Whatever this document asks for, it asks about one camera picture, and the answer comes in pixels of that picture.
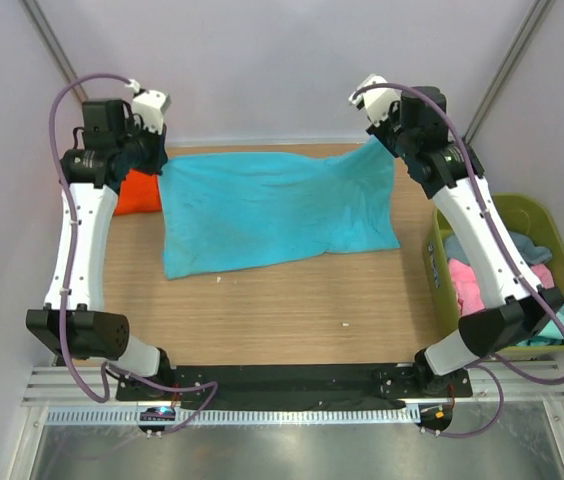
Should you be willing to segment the turquoise blue t shirt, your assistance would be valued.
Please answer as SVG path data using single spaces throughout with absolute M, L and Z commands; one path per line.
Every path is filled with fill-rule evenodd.
M 392 250 L 395 159 L 375 139 L 323 159 L 283 152 L 181 155 L 158 178 L 163 271 L 174 280 Z

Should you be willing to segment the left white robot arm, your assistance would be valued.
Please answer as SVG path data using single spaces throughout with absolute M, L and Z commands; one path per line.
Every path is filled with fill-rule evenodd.
M 158 174 L 167 161 L 164 115 L 170 97 L 142 91 L 132 101 L 83 103 L 83 124 L 60 161 L 69 190 L 54 274 L 44 303 L 26 315 L 27 329 L 49 350 L 68 345 L 74 359 L 108 360 L 139 378 L 151 399 L 166 398 L 174 376 L 164 354 L 130 333 L 128 319 L 105 310 L 103 267 L 122 182 L 131 171 Z

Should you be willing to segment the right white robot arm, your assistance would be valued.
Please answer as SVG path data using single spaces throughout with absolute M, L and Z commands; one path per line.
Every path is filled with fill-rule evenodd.
M 350 101 L 366 113 L 368 133 L 404 161 L 444 215 L 480 289 L 482 309 L 462 316 L 452 333 L 417 354 L 416 390 L 434 396 L 449 376 L 540 335 L 548 325 L 564 339 L 558 317 L 564 297 L 558 288 L 545 287 L 517 251 L 481 165 L 446 113 L 442 92 L 376 79 Z

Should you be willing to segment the folded orange t shirt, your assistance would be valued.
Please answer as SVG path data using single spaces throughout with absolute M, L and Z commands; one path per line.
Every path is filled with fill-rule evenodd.
M 131 170 L 121 183 L 115 216 L 162 211 L 158 176 Z

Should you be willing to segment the green plastic bin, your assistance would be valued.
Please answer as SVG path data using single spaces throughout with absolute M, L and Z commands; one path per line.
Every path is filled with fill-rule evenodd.
M 564 243 L 549 211 L 532 198 L 520 194 L 496 194 L 494 203 L 509 231 L 524 234 L 534 244 L 551 250 L 553 258 L 548 262 L 548 270 L 564 297 Z M 444 215 L 435 209 L 423 241 L 422 255 L 437 327 L 443 336 L 456 329 L 460 318 L 443 246 L 443 241 L 452 233 Z

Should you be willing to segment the pink t shirt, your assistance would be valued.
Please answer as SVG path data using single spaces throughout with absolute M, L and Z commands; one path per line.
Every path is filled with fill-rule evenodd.
M 448 261 L 450 278 L 455 289 L 460 316 L 470 315 L 484 309 L 480 288 L 473 269 L 457 259 Z M 531 265 L 532 272 L 545 288 L 555 286 L 550 270 L 544 265 Z

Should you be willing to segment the grey blue t shirt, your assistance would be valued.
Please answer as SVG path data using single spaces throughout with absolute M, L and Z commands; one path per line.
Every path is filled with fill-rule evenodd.
M 513 243 L 528 265 L 546 264 L 552 258 L 551 250 L 546 246 L 537 246 L 526 235 L 514 231 L 508 231 Z M 455 259 L 469 266 L 470 261 L 464 252 L 456 235 L 448 236 L 444 242 L 444 249 L 448 260 Z

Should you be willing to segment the left controller board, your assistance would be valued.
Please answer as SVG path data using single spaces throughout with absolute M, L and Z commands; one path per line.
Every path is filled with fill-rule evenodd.
M 139 415 L 138 428 L 147 439 L 162 438 L 176 431 L 176 408 L 173 406 L 149 407 Z

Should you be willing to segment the controller board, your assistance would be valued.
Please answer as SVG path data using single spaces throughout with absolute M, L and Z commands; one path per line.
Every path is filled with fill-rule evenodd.
M 139 415 L 138 428 L 147 439 L 162 438 L 176 431 L 176 408 L 173 406 L 149 407 Z
M 420 420 L 416 423 L 421 433 L 440 436 L 451 424 L 455 405 L 424 404 L 419 407 Z

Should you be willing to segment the right controller board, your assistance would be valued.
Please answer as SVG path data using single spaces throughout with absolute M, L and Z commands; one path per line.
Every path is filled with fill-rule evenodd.
M 424 404 L 419 407 L 420 420 L 416 423 L 421 433 L 440 436 L 451 424 L 455 405 Z

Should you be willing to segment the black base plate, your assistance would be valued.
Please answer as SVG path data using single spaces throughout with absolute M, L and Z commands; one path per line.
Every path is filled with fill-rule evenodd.
M 170 387 L 195 387 L 215 381 L 210 410 L 363 411 L 397 410 L 411 399 L 446 402 L 473 395 L 468 373 L 440 379 L 410 363 L 324 365 L 178 366 Z

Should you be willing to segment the aluminium frame rail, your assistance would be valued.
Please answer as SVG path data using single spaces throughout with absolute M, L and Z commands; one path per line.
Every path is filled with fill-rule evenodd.
M 564 401 L 564 385 L 544 386 L 518 377 L 501 364 L 485 365 L 501 384 L 504 398 L 509 402 Z M 498 398 L 494 380 L 477 368 L 468 372 L 475 401 Z M 75 384 L 65 367 L 35 367 L 29 377 L 21 401 L 23 406 L 84 406 L 90 400 Z

